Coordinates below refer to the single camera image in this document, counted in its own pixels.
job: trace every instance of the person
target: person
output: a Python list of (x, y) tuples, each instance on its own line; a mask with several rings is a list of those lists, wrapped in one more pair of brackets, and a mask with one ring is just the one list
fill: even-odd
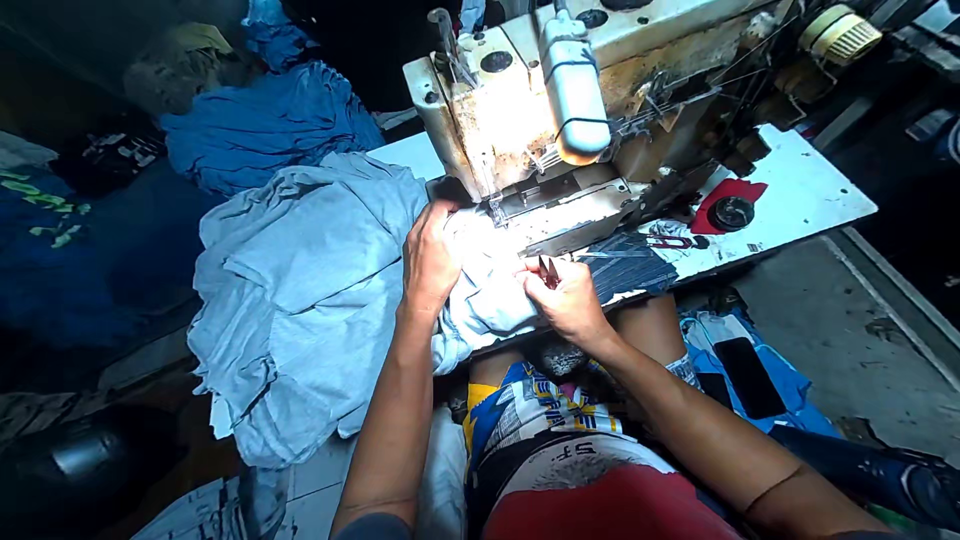
[[(455, 209), (431, 203), (407, 235), (393, 344), (333, 521), (338, 540), (410, 538), (416, 526), (433, 403), (430, 336), (460, 276), (443, 240)], [(664, 452), (624, 434), (614, 405), (557, 386), (518, 353), (474, 360), (464, 422), (470, 537), (742, 538), (746, 523), (761, 537), (897, 538), (690, 382), (671, 297), (621, 310), (615, 330), (587, 266), (553, 262), (555, 289), (534, 259), (517, 278), (556, 332), (636, 400)]]

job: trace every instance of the industrial sewing machine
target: industrial sewing machine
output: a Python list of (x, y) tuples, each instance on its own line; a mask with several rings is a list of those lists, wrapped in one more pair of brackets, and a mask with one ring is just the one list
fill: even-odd
[(522, 256), (566, 253), (621, 223), (690, 217), (723, 165), (747, 176), (802, 104), (881, 38), (844, 5), (793, 0), (566, 0), (407, 63), (449, 177)]

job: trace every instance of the blue fabric pile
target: blue fabric pile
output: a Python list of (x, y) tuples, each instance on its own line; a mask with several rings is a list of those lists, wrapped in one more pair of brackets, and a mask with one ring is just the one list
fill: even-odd
[[(23, 183), (45, 193), (64, 198), (71, 195), (66, 183), (48, 171), (31, 168), (17, 172), (29, 176)], [(28, 332), (61, 350), (107, 347), (132, 334), (139, 319), (114, 304), (86, 237), (86, 216), (70, 214), (70, 226), (79, 228), (68, 242), (53, 248), (54, 235), (36, 228), (62, 231), (64, 214), (31, 204), (23, 196), (20, 191), (0, 187), (0, 275), (4, 282), (0, 324)]]
[(227, 196), (261, 187), (289, 165), (384, 144), (350, 83), (320, 61), (203, 93), (191, 112), (165, 114), (160, 124), (174, 170)]
[(250, 0), (240, 24), (247, 29), (247, 48), (274, 73), (286, 73), (304, 48), (318, 44), (287, 17), (280, 0)]
[[(684, 342), (686, 342), (694, 369), (697, 373), (719, 373), (724, 376), (733, 410), (742, 418), (763, 430), (763, 432), (769, 432), (775, 424), (782, 424), (822, 435), (838, 436), (837, 430), (830, 423), (830, 420), (806, 398), (806, 393), (812, 384), (810, 379), (797, 371), (776, 349), (767, 345), (756, 332), (754, 326), (740, 314), (738, 308), (735, 308), (726, 317), (718, 317), (706, 311), (688, 313), (680, 324), (684, 331)], [(746, 332), (747, 335), (739, 335), (742, 332)], [(770, 380), (783, 400), (787, 410), (785, 413), (759, 420), (747, 416), (730, 378), (727, 376), (723, 363), (716, 356), (711, 346), (712, 343), (731, 339), (735, 336), (748, 337), (753, 342), (760, 363), (763, 364), (763, 368), (767, 371)]]

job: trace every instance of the smartphone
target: smartphone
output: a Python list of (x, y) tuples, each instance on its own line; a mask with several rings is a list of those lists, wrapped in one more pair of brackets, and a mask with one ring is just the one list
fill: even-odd
[(722, 373), (698, 373), (697, 379), (704, 393), (716, 400), (720, 405), (733, 410), (730, 401), (730, 391), (727, 390), (727, 378)]
[(748, 418), (759, 420), (786, 412), (780, 393), (749, 339), (720, 341), (713, 344), (713, 351), (727, 370), (733, 392), (740, 398)]

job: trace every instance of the leg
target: leg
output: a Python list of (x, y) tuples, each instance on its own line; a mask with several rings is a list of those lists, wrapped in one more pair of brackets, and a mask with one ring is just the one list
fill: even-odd
[(470, 384), (486, 384), (498, 388), (510, 366), (523, 360), (517, 349), (494, 351), (470, 363)]
[(618, 309), (612, 319), (616, 332), (627, 343), (664, 366), (686, 354), (672, 294)]

